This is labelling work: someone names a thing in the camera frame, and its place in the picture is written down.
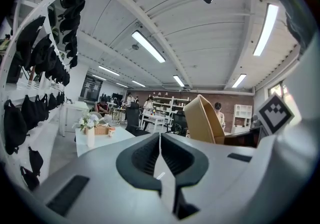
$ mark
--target white ceiling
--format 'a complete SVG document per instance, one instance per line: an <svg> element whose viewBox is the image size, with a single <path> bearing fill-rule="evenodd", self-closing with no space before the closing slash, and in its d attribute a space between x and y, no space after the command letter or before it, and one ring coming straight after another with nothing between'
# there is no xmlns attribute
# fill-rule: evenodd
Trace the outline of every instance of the white ceiling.
<svg viewBox="0 0 320 224"><path fill-rule="evenodd" d="M247 74L239 89L250 90L271 74L296 44L278 0L214 0L211 4L203 0L133 1L137 12L147 14L146 19L156 26L157 34L123 2L86 0L77 35L79 61L87 63L90 72L131 88L137 87L132 80L150 88L163 84L178 87L173 78L178 74L194 89L229 90L240 74ZM253 52L267 3L280 5L280 9L265 50L256 57ZM56 6L61 12L59 1ZM131 37L135 30L152 42L165 63L159 63L142 46L132 49L137 43ZM159 36L164 36L168 45L164 46ZM99 65L120 76L99 69Z"/></svg>

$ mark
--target black rubber part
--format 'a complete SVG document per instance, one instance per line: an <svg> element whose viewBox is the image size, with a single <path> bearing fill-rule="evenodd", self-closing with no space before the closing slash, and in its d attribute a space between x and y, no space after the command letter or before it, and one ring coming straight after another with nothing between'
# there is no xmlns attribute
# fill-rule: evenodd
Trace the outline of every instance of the black rubber part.
<svg viewBox="0 0 320 224"><path fill-rule="evenodd" d="M159 133L126 148L117 157L115 165L122 178L137 189L158 191L161 181L154 178L159 156Z"/></svg>
<svg viewBox="0 0 320 224"><path fill-rule="evenodd" d="M176 189L196 185L209 167L207 156L201 151L161 134L161 152L170 171L175 176Z"/></svg>
<svg viewBox="0 0 320 224"><path fill-rule="evenodd" d="M88 181L88 177L74 176L46 206L57 214L66 216Z"/></svg>
<svg viewBox="0 0 320 224"><path fill-rule="evenodd" d="M247 155L242 155L242 154L236 154L236 153L231 153L227 156L228 158L236 159L242 162L247 162L249 163L251 161L252 156L247 156Z"/></svg>

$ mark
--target gray floor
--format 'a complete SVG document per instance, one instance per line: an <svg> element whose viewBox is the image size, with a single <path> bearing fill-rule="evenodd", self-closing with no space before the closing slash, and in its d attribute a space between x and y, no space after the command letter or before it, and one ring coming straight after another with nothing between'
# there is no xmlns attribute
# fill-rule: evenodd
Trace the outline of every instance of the gray floor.
<svg viewBox="0 0 320 224"><path fill-rule="evenodd" d="M126 128L126 124L120 125L123 128ZM153 124L148 125L148 129L150 132L153 132ZM156 130L157 133L166 132L166 130ZM51 153L50 159L50 167L49 167L49 176L54 172L58 171L72 160L77 158L77 147L74 142L75 133L74 132L66 132L65 137L58 135L55 138L53 149ZM168 208L169 211L172 210L174 204L174 195L175 195L175 178L170 172L166 162L160 155L156 161L154 177L158 178L162 182L162 196L161 200L164 205Z"/></svg>

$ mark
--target black chair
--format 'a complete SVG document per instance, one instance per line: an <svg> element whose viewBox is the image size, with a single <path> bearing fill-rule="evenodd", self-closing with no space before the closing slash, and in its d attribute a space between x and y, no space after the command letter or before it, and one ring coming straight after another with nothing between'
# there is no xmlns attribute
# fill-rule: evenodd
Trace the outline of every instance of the black chair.
<svg viewBox="0 0 320 224"><path fill-rule="evenodd" d="M141 130L139 127L139 107L138 103L131 102L131 106L125 109L127 118L127 127L125 129L134 136L141 136L150 133L148 131Z"/></svg>
<svg viewBox="0 0 320 224"><path fill-rule="evenodd" d="M174 133L184 137L187 135L188 124L184 111L173 113L171 131L168 130L169 124L166 126L167 133Z"/></svg>

